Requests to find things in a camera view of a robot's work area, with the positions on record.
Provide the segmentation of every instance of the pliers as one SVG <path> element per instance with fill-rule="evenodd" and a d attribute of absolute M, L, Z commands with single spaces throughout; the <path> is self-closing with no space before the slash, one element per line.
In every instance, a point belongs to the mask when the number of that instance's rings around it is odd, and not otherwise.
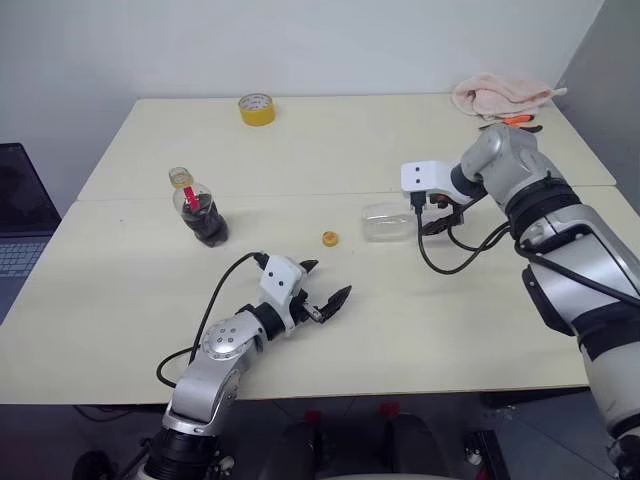
<path fill-rule="evenodd" d="M 535 118 L 535 115 L 518 115 L 517 117 L 509 117 L 501 120 L 500 122 L 489 123 L 488 125 L 483 125 L 478 130 L 484 130 L 485 128 L 489 128 L 491 125 L 497 125 L 498 123 L 504 123 L 513 128 L 519 128 L 520 130 L 526 130 L 527 132 L 537 133 L 542 130 L 542 125 L 532 125 L 532 126 L 522 126 L 521 123 L 530 122 Z"/>

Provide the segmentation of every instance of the folded cloth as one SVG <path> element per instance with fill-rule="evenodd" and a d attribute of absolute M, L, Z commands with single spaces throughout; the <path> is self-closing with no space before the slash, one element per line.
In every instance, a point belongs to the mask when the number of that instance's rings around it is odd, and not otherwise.
<path fill-rule="evenodd" d="M 537 113 L 538 107 L 566 88 L 552 90 L 536 80 L 507 81 L 482 73 L 460 83 L 451 93 L 454 105 L 468 115 L 514 117 Z"/>

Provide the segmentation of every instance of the laptop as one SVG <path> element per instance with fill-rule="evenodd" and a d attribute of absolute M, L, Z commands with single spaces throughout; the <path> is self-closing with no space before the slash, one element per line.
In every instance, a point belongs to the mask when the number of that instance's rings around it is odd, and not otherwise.
<path fill-rule="evenodd" d="M 0 144 L 0 324 L 59 224 L 24 147 Z"/>

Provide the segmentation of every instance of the yellow tape roll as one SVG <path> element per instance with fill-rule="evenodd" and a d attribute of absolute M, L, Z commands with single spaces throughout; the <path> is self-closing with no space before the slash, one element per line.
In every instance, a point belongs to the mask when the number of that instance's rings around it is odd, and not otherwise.
<path fill-rule="evenodd" d="M 250 93 L 238 102 L 240 115 L 247 125 L 261 127 L 267 125 L 276 118 L 276 109 L 273 100 L 264 93 Z"/>

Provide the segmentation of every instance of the tabletop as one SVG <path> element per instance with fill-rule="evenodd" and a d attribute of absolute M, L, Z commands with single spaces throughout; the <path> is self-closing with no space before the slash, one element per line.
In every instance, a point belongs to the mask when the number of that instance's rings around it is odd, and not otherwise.
<path fill-rule="evenodd" d="M 640 252 L 638 217 L 615 187 L 576 192 Z M 219 277 L 247 251 L 316 258 L 305 289 L 320 304 L 353 285 L 324 325 L 274 342 L 241 384 L 246 399 L 545 388 L 586 384 L 575 339 L 548 329 L 521 285 L 524 261 L 507 237 L 462 273 L 440 276 L 415 239 L 367 243 L 365 205 L 400 194 L 220 197 L 227 243 L 197 242 L 169 198 L 76 202 L 0 326 L 2 403 L 161 403 L 154 376 L 191 344 Z M 459 236 L 479 243 L 504 220 L 490 199 Z M 321 234 L 340 242 L 324 247 Z M 445 238 L 426 248 L 441 265 L 465 253 Z M 258 300 L 251 262 L 224 286 L 212 321 Z M 168 365 L 177 378 L 185 359 Z"/>
<path fill-rule="evenodd" d="M 187 167 L 220 195 L 397 192 L 406 162 L 458 162 L 487 122 L 448 94 L 284 97 L 264 127 L 242 123 L 237 99 L 139 100 L 80 200 L 164 198 Z M 573 186 L 615 180 L 553 104 L 535 119 L 547 155 Z"/>

